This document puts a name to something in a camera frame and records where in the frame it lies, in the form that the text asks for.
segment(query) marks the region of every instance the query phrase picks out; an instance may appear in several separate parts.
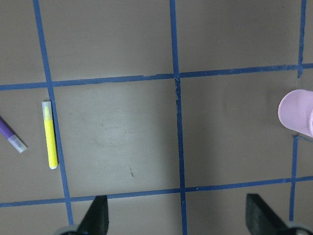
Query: purple marker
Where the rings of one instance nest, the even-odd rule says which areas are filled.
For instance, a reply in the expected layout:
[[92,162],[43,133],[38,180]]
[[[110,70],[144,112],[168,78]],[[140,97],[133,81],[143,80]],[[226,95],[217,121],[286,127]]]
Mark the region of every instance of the purple marker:
[[22,153],[27,149],[27,147],[22,143],[22,141],[14,135],[14,133],[7,127],[7,125],[0,118],[0,132],[4,137],[19,151]]

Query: pink plastic cup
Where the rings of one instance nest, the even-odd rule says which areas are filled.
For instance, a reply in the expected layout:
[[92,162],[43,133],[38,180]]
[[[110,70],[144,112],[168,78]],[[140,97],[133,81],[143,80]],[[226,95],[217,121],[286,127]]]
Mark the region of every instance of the pink plastic cup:
[[285,95],[278,117],[288,129],[313,137],[313,92],[295,90]]

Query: blue tape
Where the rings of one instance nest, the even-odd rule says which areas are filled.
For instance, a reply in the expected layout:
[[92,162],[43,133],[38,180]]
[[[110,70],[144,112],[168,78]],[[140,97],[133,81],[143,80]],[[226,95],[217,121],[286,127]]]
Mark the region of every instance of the blue tape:
[[65,200],[65,205],[67,208],[67,218],[68,218],[68,223],[70,225],[72,225],[73,224],[73,214],[72,214],[72,209],[71,209],[71,204],[70,204],[70,196],[69,196],[68,185],[67,185],[67,175],[66,175],[66,171],[65,171],[63,150],[62,150],[62,144],[61,144],[61,136],[60,136],[60,130],[59,130],[59,122],[58,122],[56,105],[55,105],[55,101],[54,101],[54,91],[53,91],[52,80],[51,80],[48,54],[47,54],[46,45],[45,45],[45,35],[44,35],[42,18],[41,18],[41,14],[40,14],[39,1],[33,0],[33,5],[34,5],[34,11],[35,11],[35,19],[36,19],[40,49],[41,49],[41,54],[42,54],[42,59],[43,59],[44,70],[45,70],[45,79],[46,79],[46,83],[47,83],[49,98],[50,98],[51,104],[52,104],[52,114],[53,114],[53,119],[54,119],[55,137],[56,137],[57,149],[58,149],[58,160],[59,160],[60,171],[61,171],[63,192],[64,192],[64,198],[65,198],[64,200]]
[[170,14],[171,14],[171,36],[172,36],[173,70],[174,70],[174,77],[175,77],[175,79],[179,79],[179,61],[178,61],[178,46],[177,46],[175,0],[170,0]]
[[312,63],[302,64],[302,68],[303,69],[312,69],[313,68],[313,64]]
[[[126,193],[108,194],[107,196],[108,196],[108,199],[113,199],[113,198],[152,196],[152,195],[170,194],[170,193],[180,193],[180,189],[172,188],[172,189],[161,189],[161,190],[141,191],[141,192],[126,192]],[[71,201],[72,202],[92,201],[94,198],[95,196],[72,197]]]
[[21,83],[21,84],[0,85],[0,91],[34,89],[45,87],[47,87],[46,82]]
[[135,81],[149,81],[149,80],[161,80],[173,78],[172,73],[166,74],[156,74],[152,76],[123,76],[123,77],[106,77],[106,78],[90,78],[90,79],[77,79],[68,81],[53,81],[52,85],[54,87],[64,87],[64,86],[77,86],[77,85],[87,85],[87,84],[100,84],[106,82],[135,82]]
[[8,202],[8,203],[0,203],[0,208],[43,205],[43,204],[64,203],[64,202],[65,202],[64,198],[22,201],[22,202]]
[[[40,50],[41,50],[41,55],[42,55],[42,60],[43,60],[43,65],[44,65],[44,71],[45,71],[45,79],[47,81],[47,84],[49,85],[51,83],[51,73],[50,73],[47,49],[45,45],[45,35],[44,35],[43,22],[42,22],[41,13],[40,13],[39,0],[33,0],[33,5],[34,5],[34,11],[35,11],[35,20],[36,20],[36,25],[37,25],[38,37],[39,37]],[[51,91],[51,89],[52,87],[48,86],[49,98],[50,100],[54,100],[54,93],[53,93],[53,90]]]
[[61,143],[61,135],[60,135],[58,115],[57,115],[57,108],[56,108],[55,101],[52,101],[51,104],[52,104],[52,110],[53,110],[55,138],[56,138],[57,149],[58,149],[58,160],[59,160],[59,165],[60,165],[60,172],[61,172],[61,179],[62,179],[62,185],[63,185],[65,204],[67,207],[67,217],[68,217],[69,224],[72,225],[73,224],[73,214],[72,214],[72,208],[71,208],[71,204],[70,204],[70,196],[69,196],[69,190],[68,190],[68,184],[67,184],[67,173],[65,170],[65,162],[64,162],[63,149],[62,149],[62,143]]
[[[264,186],[264,185],[286,184],[286,183],[291,183],[292,181],[293,181],[292,178],[285,178],[285,179],[244,182],[244,183],[228,184],[228,185],[189,187],[185,189],[172,188],[172,189],[161,189],[161,190],[140,191],[140,192],[127,192],[127,193],[109,194],[108,198],[113,199],[113,198],[140,197],[140,196],[151,196],[151,195],[180,193],[180,192],[183,192],[185,194],[185,192],[213,191],[213,190],[225,190],[225,189],[233,189],[233,188],[248,188],[248,187]],[[295,181],[296,182],[313,181],[313,176],[296,178]],[[94,198],[95,196],[72,197],[70,198],[70,201],[71,202],[92,201]],[[65,202],[64,198],[10,202],[10,203],[0,203],[0,208],[1,207],[28,206],[28,205],[41,205],[41,204],[51,204],[51,203],[64,203],[64,202]]]
[[313,180],[313,176],[305,176],[305,177],[300,177],[300,178],[295,179],[296,182],[312,181],[312,180]]
[[204,76],[217,76],[217,75],[230,75],[252,72],[270,72],[270,71],[289,71],[297,70],[298,65],[276,65],[264,67],[250,67],[242,69],[227,69],[227,70],[208,70],[208,71],[195,71],[195,72],[182,72],[180,77],[204,77]]
[[185,169],[184,169],[182,114],[181,114],[181,91],[180,91],[180,76],[179,76],[179,60],[178,60],[175,0],[170,0],[170,15],[171,15],[173,71],[174,71],[176,96],[177,96],[176,108],[177,108],[177,132],[178,132],[178,148],[179,148],[179,181],[180,181],[180,189],[181,189],[181,192],[180,192],[181,223],[182,223],[182,234],[187,235]]
[[[303,69],[312,69],[312,64],[303,64]],[[242,73],[254,73],[254,72],[269,72],[269,71],[291,71],[297,70],[298,65],[279,65],[279,66],[265,66],[265,67],[251,67],[243,69],[227,69],[227,70],[208,70],[208,71],[195,71],[195,72],[183,72],[177,77],[189,78],[189,77],[204,77],[204,76],[216,76],[216,75],[230,75],[230,74],[242,74]],[[134,82],[134,81],[149,81],[149,80],[162,80],[174,78],[174,74],[156,74],[152,76],[122,76],[122,77],[103,77],[103,78],[89,78],[89,79],[76,79],[76,80],[65,80],[65,81],[52,81],[53,87],[64,87],[64,86],[78,86],[88,84],[100,84],[107,82]],[[20,90],[20,89],[34,89],[34,88],[45,88],[47,87],[46,82],[38,83],[23,83],[23,84],[9,84],[0,85],[0,91],[7,90]]]
[[232,189],[232,188],[247,188],[247,187],[263,186],[263,185],[285,184],[285,183],[290,183],[290,182],[291,182],[291,178],[286,178],[286,179],[275,179],[275,180],[261,180],[261,181],[228,184],[228,185],[198,186],[198,187],[186,188],[186,192],[213,191],[213,190],[223,190],[223,189]]
[[299,38],[299,56],[298,56],[298,78],[301,77],[303,72],[303,45],[304,45],[304,28],[305,28],[305,9],[307,0],[301,1],[301,19],[300,19],[300,38]]
[[293,179],[295,179],[297,176],[298,143],[299,136],[294,136],[292,145],[292,170],[291,170],[291,177]]
[[299,141],[299,136],[294,136],[293,137],[293,145],[292,145],[292,170],[291,170],[291,191],[290,191],[290,205],[289,205],[289,221],[293,221],[294,198],[295,198],[295,183],[296,183],[296,176],[297,176],[298,141]]

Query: grid line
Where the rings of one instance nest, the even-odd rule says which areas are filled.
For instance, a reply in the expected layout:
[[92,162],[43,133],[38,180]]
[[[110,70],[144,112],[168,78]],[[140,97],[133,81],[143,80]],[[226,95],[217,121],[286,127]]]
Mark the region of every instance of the grid line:
[[[313,63],[303,64],[302,67],[303,69],[313,69]],[[244,74],[244,73],[255,73],[255,72],[292,71],[292,70],[298,70],[298,65],[275,65],[275,66],[249,67],[249,68],[225,69],[225,70],[181,72],[179,73],[179,78],[232,75],[232,74]],[[52,81],[52,86],[53,87],[80,86],[80,85],[101,84],[101,83],[163,80],[163,79],[171,79],[171,78],[174,78],[173,73],[156,74],[152,76],[136,75],[136,76],[121,76],[121,77],[99,77],[99,78]],[[46,82],[5,84],[5,85],[0,85],[0,91],[35,89],[35,88],[46,88],[46,87],[47,87]]]
[[176,86],[175,92],[176,92],[177,136],[178,136],[178,151],[179,151],[179,184],[180,184],[181,224],[182,224],[182,234],[187,235],[185,169],[184,169],[184,150],[183,150],[182,113],[181,113],[181,91],[180,91],[180,76],[179,76],[179,60],[178,60],[178,45],[177,45],[178,42],[177,42],[175,0],[170,0],[170,17],[171,17],[173,72],[174,72],[174,79],[175,79],[175,86]]
[[293,137],[293,144],[292,144],[293,146],[292,146],[292,170],[291,170],[289,221],[293,221],[295,184],[296,184],[296,177],[297,177],[298,142],[299,142],[299,136],[294,136]]
[[42,60],[43,60],[44,71],[45,71],[45,79],[46,79],[47,89],[49,93],[49,98],[52,104],[52,115],[53,115],[53,120],[54,120],[55,138],[56,138],[56,143],[57,143],[58,160],[59,160],[59,165],[60,165],[64,200],[65,200],[65,205],[67,209],[67,218],[68,218],[68,223],[72,225],[73,214],[72,214],[72,209],[71,209],[71,204],[70,204],[70,196],[69,196],[67,174],[65,170],[65,163],[64,163],[64,157],[63,157],[59,122],[58,122],[58,116],[57,116],[57,108],[56,108],[56,104],[54,100],[54,91],[53,91],[52,80],[51,80],[48,54],[47,54],[47,49],[45,45],[45,35],[44,35],[43,23],[42,23],[42,18],[41,18],[41,13],[40,13],[39,0],[33,0],[33,5],[34,5],[38,38],[39,38],[40,49],[41,49]]
[[[287,184],[292,181],[295,182],[305,182],[313,181],[313,176],[305,176],[299,178],[282,178],[282,179],[273,179],[273,180],[261,180],[261,181],[251,181],[235,184],[226,184],[226,185],[211,185],[211,186],[198,186],[198,187],[188,187],[185,188],[185,192],[197,192],[197,191],[216,191],[216,190],[227,190],[234,188],[250,188],[256,186],[266,186],[266,185],[276,185],[276,184]],[[109,199],[113,198],[127,198],[127,197],[140,197],[140,196],[152,196],[152,195],[161,195],[161,194],[171,194],[171,193],[180,193],[180,188],[171,188],[171,189],[161,189],[161,190],[151,190],[151,191],[138,191],[138,192],[127,192],[127,193],[116,193],[108,194]],[[94,196],[83,196],[83,197],[71,197],[71,202],[81,202],[81,201],[92,201]],[[64,198],[58,199],[43,199],[43,200],[33,200],[33,201],[19,201],[19,202],[7,202],[0,203],[0,208],[2,207],[16,207],[16,206],[28,206],[28,205],[41,205],[41,204],[53,204],[53,203],[64,203]]]
[[305,9],[306,9],[306,6],[307,6],[307,0],[302,0],[301,1],[301,18],[300,18],[299,56],[298,56],[298,78],[301,77],[302,72],[303,72],[302,60],[303,60]]

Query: highlighter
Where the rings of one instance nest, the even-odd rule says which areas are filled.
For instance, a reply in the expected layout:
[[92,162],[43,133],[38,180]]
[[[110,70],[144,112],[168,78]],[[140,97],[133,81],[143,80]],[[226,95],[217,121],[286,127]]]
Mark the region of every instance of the highlighter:
[[0,118],[0,133],[13,145],[13,147],[18,150],[19,153],[24,152],[27,147],[22,143],[22,141],[14,135],[10,128],[1,120]]
[[45,139],[47,142],[49,167],[51,169],[55,169],[58,166],[58,158],[57,158],[57,149],[55,145],[51,102],[50,101],[42,102],[42,106],[44,114]]

